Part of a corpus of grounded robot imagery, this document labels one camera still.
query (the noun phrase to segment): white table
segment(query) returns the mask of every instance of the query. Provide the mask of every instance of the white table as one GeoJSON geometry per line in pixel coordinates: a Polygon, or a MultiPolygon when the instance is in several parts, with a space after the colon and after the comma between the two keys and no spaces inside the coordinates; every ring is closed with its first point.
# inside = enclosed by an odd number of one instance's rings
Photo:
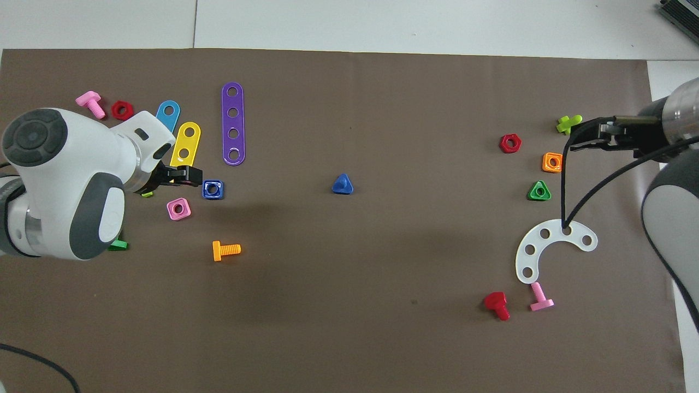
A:
{"type": "MultiPolygon", "coordinates": [[[[258,48],[645,59],[659,99],[699,76],[699,45],[662,18],[657,4],[5,0],[0,55],[3,48],[258,48]]],[[[687,392],[699,393],[699,334],[677,288],[675,299],[687,392]]]]}

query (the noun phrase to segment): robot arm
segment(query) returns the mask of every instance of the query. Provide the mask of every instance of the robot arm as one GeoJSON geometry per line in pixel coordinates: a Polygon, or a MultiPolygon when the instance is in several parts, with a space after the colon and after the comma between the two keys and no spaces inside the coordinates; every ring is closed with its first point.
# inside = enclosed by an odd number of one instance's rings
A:
{"type": "Polygon", "coordinates": [[[19,176],[0,178],[0,250],[13,255],[90,259],[119,234],[124,193],[162,184],[201,184],[201,171],[164,166],[175,138],[141,112],[111,129],[56,108],[15,119],[2,139],[19,176]]]}
{"type": "Polygon", "coordinates": [[[638,116],[600,117],[574,126],[570,149],[632,150],[668,165],[645,195],[647,238],[677,283],[699,330],[699,78],[655,101],[638,116]],[[671,145],[687,144],[670,150],[671,145]]]}

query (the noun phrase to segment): orange bolt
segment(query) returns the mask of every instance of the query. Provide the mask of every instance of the orange bolt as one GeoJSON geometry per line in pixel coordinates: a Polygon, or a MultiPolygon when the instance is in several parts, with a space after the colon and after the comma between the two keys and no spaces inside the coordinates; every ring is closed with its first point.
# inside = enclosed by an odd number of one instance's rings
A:
{"type": "Polygon", "coordinates": [[[211,242],[211,246],[214,249],[214,262],[221,262],[222,255],[240,254],[241,251],[240,244],[221,245],[218,240],[211,242]]]}

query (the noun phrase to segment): red hex nut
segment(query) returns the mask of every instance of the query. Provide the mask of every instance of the red hex nut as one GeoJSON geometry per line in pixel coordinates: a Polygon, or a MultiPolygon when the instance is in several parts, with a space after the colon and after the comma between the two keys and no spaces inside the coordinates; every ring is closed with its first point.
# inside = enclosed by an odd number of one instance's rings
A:
{"type": "Polygon", "coordinates": [[[134,106],[126,101],[117,101],[112,105],[112,116],[118,120],[128,120],[134,115],[134,106]]]}
{"type": "Polygon", "coordinates": [[[500,139],[500,149],[505,153],[514,153],[522,146],[522,140],[517,134],[506,134],[500,139]]]}

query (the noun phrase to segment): plastic toy part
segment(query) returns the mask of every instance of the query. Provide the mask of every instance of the plastic toy part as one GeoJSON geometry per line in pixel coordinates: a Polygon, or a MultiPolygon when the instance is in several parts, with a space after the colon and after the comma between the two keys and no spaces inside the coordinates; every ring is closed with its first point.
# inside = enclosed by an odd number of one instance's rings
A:
{"type": "Polygon", "coordinates": [[[544,154],[544,159],[541,163],[541,169],[543,169],[544,172],[561,172],[563,170],[563,155],[552,152],[544,154]]]}
{"type": "Polygon", "coordinates": [[[352,186],[350,177],[347,176],[346,173],[343,173],[337,180],[335,180],[332,190],[336,194],[350,195],[354,192],[354,187],[352,186]]]}
{"type": "Polygon", "coordinates": [[[536,303],[529,306],[532,311],[543,310],[546,307],[554,305],[554,301],[546,299],[544,291],[541,290],[541,285],[539,285],[539,283],[531,283],[531,289],[534,291],[534,296],[536,296],[536,303]]]}
{"type": "Polygon", "coordinates": [[[223,160],[236,166],[245,160],[245,109],[243,87],[235,82],[221,89],[221,124],[223,124],[223,160]]]}
{"type": "Polygon", "coordinates": [[[170,220],[179,221],[192,214],[189,209],[189,202],[184,198],[177,198],[174,201],[169,201],[167,206],[170,220]]]}
{"type": "Polygon", "coordinates": [[[189,165],[194,166],[194,156],[196,148],[199,146],[201,129],[195,122],[186,122],[177,131],[173,156],[170,159],[170,166],[189,165]]]}
{"type": "Polygon", "coordinates": [[[489,310],[494,310],[495,314],[498,314],[500,320],[509,320],[510,313],[505,307],[505,304],[507,304],[507,299],[505,298],[504,292],[493,292],[486,296],[483,302],[485,303],[486,308],[489,310]]]}
{"type": "Polygon", "coordinates": [[[221,180],[204,180],[201,196],[204,199],[223,199],[223,182],[221,180]]]}
{"type": "Polygon", "coordinates": [[[517,134],[506,134],[500,139],[500,149],[505,153],[514,153],[522,146],[522,140],[517,134]]]}
{"type": "Polygon", "coordinates": [[[76,98],[75,103],[83,107],[86,106],[95,117],[98,119],[103,119],[107,115],[104,113],[104,110],[102,110],[102,107],[100,107],[100,105],[97,103],[97,101],[101,99],[102,97],[100,97],[99,94],[90,90],[82,96],[76,98]]]}
{"type": "Polygon", "coordinates": [[[539,257],[546,247],[557,241],[575,244],[580,250],[589,252],[597,248],[597,235],[591,229],[577,221],[563,231],[561,219],[544,221],[532,228],[522,238],[514,258],[517,278],[525,284],[539,279],[539,257]]]}
{"type": "Polygon", "coordinates": [[[563,116],[559,119],[559,125],[556,126],[556,129],[565,135],[570,135],[570,128],[580,123],[582,123],[581,115],[575,115],[572,119],[568,116],[563,116]]]}
{"type": "Polygon", "coordinates": [[[124,251],[127,248],[129,248],[129,244],[123,240],[115,240],[112,242],[112,244],[107,248],[109,251],[124,251]]]}
{"type": "Polygon", "coordinates": [[[175,132],[175,125],[180,118],[180,105],[173,100],[163,101],[158,107],[155,117],[168,127],[170,132],[175,132]]]}
{"type": "Polygon", "coordinates": [[[117,120],[128,120],[134,115],[134,106],[126,101],[117,101],[112,105],[112,117],[117,120]]]}
{"type": "Polygon", "coordinates": [[[221,245],[218,240],[211,242],[211,246],[214,250],[214,262],[221,262],[221,256],[236,255],[242,251],[240,244],[221,245]]]}
{"type": "Polygon", "coordinates": [[[551,199],[551,192],[549,188],[546,187],[546,183],[544,183],[543,180],[539,180],[531,187],[529,194],[527,194],[527,198],[529,198],[530,201],[548,201],[551,199]]]}

